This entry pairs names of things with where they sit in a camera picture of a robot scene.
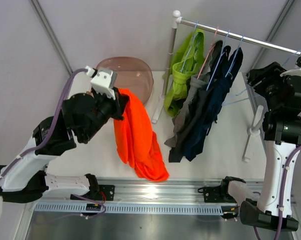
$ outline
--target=table top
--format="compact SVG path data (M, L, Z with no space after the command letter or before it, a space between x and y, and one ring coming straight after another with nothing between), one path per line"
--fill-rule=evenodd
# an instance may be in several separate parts
M163 71L152 72L154 85L145 106L152 118L163 88ZM246 88L243 75L239 73L228 96ZM79 73L72 84L69 96L90 89L90 78ZM237 101L248 97L247 92L233 97ZM176 181L213 181L225 176L240 177L247 181L262 181L266 167L266 154L260 136L251 143L255 146L250 162L243 162L242 156L248 138L247 129L254 118L249 100L223 106L217 123L213 123L206 137L203 153L192 162L183 158L180 163L169 163L170 147L164 142L173 136L172 118L163 109L159 120L152 124L157 135L169 180ZM117 153L113 120L110 119L88 144L77 144L77 148L65 152L48 165L47 172L57 176L83 176L94 174L98 179L140 179L128 164L124 164Z

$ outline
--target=clothing rack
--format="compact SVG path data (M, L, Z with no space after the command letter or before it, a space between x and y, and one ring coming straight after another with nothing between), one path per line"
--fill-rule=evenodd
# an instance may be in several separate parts
M172 64L172 57L173 57L173 51L174 51L176 32L177 32L177 27L178 27L179 24L184 24L184 25L190 26L190 27L195 27L196 26L198 29L202 29L202 30L205 30L205 31L208 31L208 32L211 32L211 33L216 32L216 34L222 35L222 36L228 35L229 38L240 40L240 41L242 40L243 42L246 42L246 43L249 43L249 44L254 44L254 45L257 45L257 46L261 46L263 48L280 50L280 51L283 51L283 52L286 52L286 53L295 54L298 57L301 56L301 51L298 51L298 50L296 51L296 50L293 50L293 49L289 49L289 48L286 48L286 47L282 47L282 46L272 44L272 43L267 42L267 41L261 41L261 40L253 39L253 38L250 38L250 37L247 37L247 36L235 34L235 33L232 33L232 32L225 31L225 30L217 29L217 28L212 27L212 26L207 26L207 25L203 25L203 24L200 24L200 23L196 23L196 22L193 22L193 21L183 19L181 17L181 12L178 11L178 10L175 10L172 13L172 16L173 16L173 21L172 21L171 35L170 35L170 39L169 39L169 47L168 47L168 53L167 53L164 85L163 85L163 89L162 89L162 94L159 97L159 103L156 107L155 113L154 113L154 115L152 117L152 120L151 120L151 122L154 123L154 124L157 123L157 121L160 117L161 111L163 109L163 106L164 106L164 99L165 99L165 96L166 96L166 93L167 93L167 88L168 88L169 78L170 78L169 72L170 72L171 64Z

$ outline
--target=garment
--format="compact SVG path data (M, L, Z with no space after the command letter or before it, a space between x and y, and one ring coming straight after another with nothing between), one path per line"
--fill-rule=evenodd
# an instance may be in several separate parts
M143 103L128 89L119 89L129 96L124 120L114 120L115 140L120 159L129 163L139 178L165 181L169 177L156 134Z
M207 60L208 60L207 64L204 66L202 74L200 74L199 78L197 79L198 73L191 76L190 88L188 90L187 98L184 101L182 108L179 111L179 114L172 119L172 122L174 124L174 129L173 129L174 136L165 141L164 144L166 146L169 146L171 148L176 147L177 133L184 126L185 120L190 112L189 105L192 103L193 99L195 98L198 89L202 88L203 85L207 85L210 80L211 77L210 64L211 64L212 56L208 56Z
M204 142L208 131L212 126L212 123L217 121L217 115L222 109L222 103L227 93L230 92L233 82L241 68L243 62L243 51L239 48L234 60L233 68L230 73L225 76L230 69L234 55L235 53L232 54L228 62L225 62L225 64L222 65L222 77L216 81L211 96L209 97L207 107L204 108L199 121L189 133L182 146L183 155L189 161L192 161L196 155L203 152Z
M204 62L204 32L196 29L177 50L169 75L173 75L172 88L164 99L164 108L171 117L175 117L187 97L187 81L198 72Z
M230 51L231 51L230 46L224 47L222 57L219 61L219 65L217 66L217 69L215 71L215 76L222 75L222 73L221 73L222 66L228 61L228 56L230 54ZM201 116L203 114L203 108L207 104L207 100L211 94L212 89L215 86L215 82L213 81L213 84L211 84L211 87L209 90L206 90L207 85L208 85L208 83L203 85L202 88L198 90L196 100L193 101L194 103L192 102L189 105L190 118L185 120L185 123L184 123L185 127L177 133L176 147L173 147L169 151L168 161L170 163L180 163L184 156L184 148L183 148L183 146L185 144L184 142L187 139L188 135L191 133L191 131L193 131L193 128L196 125L196 123L201 118Z

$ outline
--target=metal strip with slots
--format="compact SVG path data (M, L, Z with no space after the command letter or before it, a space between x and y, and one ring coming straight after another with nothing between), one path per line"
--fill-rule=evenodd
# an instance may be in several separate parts
M98 213L86 210L82 202L39 202L37 212ZM170 214L170 215L223 215L221 206L217 205L164 205L164 204L118 204L105 203L108 214Z

